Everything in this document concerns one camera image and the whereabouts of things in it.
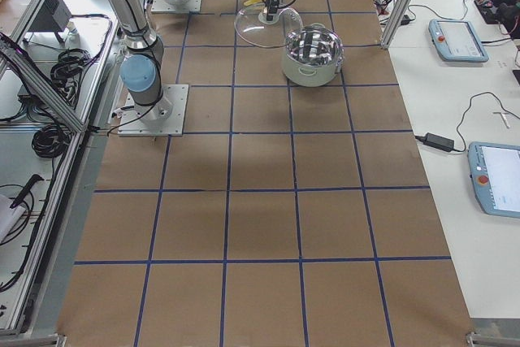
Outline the yellow corn cob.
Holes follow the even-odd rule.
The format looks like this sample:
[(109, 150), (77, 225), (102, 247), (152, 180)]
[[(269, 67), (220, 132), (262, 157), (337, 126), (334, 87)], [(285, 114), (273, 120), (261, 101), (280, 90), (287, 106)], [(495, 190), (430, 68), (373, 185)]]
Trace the yellow corn cob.
[(262, 3), (262, 0), (246, 0), (244, 1), (244, 6), (249, 7), (257, 3)]

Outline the glass pot lid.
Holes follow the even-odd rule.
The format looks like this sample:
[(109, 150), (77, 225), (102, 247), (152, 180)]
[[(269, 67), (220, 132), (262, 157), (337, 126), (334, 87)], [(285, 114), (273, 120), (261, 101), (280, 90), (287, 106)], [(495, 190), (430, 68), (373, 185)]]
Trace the glass pot lid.
[(238, 36), (250, 45), (261, 48), (279, 48), (287, 36), (298, 33), (303, 26), (300, 15), (291, 7), (267, 14), (263, 3), (244, 7), (236, 14), (234, 27)]

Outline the pale green steel pot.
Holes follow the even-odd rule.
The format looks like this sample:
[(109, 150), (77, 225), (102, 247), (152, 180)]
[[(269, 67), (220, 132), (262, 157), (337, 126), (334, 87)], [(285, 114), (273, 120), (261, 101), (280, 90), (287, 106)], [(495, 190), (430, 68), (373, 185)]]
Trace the pale green steel pot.
[(281, 67), (295, 85), (319, 87), (336, 77), (344, 60), (339, 36), (324, 25), (314, 23), (287, 35)]

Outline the far blue teach pendant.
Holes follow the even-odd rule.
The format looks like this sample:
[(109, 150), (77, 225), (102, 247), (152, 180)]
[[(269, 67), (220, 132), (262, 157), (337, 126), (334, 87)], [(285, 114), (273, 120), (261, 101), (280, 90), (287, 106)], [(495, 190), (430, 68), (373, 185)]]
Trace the far blue teach pendant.
[(489, 60), (469, 21), (431, 20), (428, 32), (438, 55), (445, 62), (486, 63)]

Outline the blue teach pendant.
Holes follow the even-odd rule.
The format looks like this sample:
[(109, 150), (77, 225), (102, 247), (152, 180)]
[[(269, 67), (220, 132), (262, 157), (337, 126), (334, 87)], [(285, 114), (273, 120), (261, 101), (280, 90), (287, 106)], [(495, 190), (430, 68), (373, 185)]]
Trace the blue teach pendant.
[(519, 146), (472, 142), (468, 163), (474, 195), (484, 213), (519, 218)]
[(469, 21), (431, 20), (428, 32), (438, 55), (445, 62), (486, 63), (489, 60)]

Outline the grey control box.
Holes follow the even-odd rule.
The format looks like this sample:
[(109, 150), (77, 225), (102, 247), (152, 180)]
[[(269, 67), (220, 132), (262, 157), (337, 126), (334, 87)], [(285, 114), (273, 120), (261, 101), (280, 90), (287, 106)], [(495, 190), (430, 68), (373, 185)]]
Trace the grey control box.
[(63, 0), (44, 0), (41, 8), (30, 27), (29, 33), (53, 33), (61, 44), (64, 39), (60, 33), (64, 32), (72, 14)]

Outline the brown paper table mat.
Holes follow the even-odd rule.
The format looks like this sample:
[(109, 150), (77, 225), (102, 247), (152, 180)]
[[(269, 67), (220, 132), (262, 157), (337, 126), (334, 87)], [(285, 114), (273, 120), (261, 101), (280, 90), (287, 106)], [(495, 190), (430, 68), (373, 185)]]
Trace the brown paper table mat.
[(163, 79), (189, 86), (184, 134), (101, 139), (58, 331), (70, 346), (463, 346), (372, 0), (294, 0), (345, 45), (316, 89), (235, 34), (246, 1), (153, 16)]

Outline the black power adapter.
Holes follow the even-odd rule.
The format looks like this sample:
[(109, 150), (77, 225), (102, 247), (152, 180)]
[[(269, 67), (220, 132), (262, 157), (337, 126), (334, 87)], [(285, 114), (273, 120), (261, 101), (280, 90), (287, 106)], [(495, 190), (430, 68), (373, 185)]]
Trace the black power adapter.
[(454, 140), (427, 132), (423, 136), (415, 136), (416, 141), (421, 142), (425, 146), (441, 150), (444, 152), (454, 151)]

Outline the white T-shaped tool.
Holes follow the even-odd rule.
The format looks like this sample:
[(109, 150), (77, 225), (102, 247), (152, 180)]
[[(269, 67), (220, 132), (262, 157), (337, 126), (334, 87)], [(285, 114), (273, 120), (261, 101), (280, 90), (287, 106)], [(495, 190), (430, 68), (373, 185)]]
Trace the white T-shaped tool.
[(494, 111), (493, 114), (500, 116), (502, 122), (504, 123), (504, 125), (505, 125), (505, 127), (507, 129), (511, 128), (511, 125), (510, 125), (508, 117), (507, 117), (507, 114), (508, 114), (507, 112), (504, 112), (504, 111)]

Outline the near blue teach pendant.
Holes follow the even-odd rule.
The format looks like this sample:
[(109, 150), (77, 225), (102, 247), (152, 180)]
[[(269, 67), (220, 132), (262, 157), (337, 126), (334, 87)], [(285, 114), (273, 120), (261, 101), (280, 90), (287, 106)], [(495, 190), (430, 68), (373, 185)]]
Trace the near blue teach pendant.
[(519, 218), (519, 146), (472, 142), (468, 163), (474, 195), (484, 213)]

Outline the aluminium side frame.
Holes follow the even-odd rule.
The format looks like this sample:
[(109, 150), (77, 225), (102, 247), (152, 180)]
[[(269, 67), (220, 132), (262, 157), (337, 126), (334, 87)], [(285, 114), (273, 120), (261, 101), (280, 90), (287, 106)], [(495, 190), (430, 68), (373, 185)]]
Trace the aluminium side frame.
[(44, 0), (1, 8), (1, 336), (51, 332), (54, 247), (119, 25), (106, 0), (63, 0), (60, 36), (29, 33)]

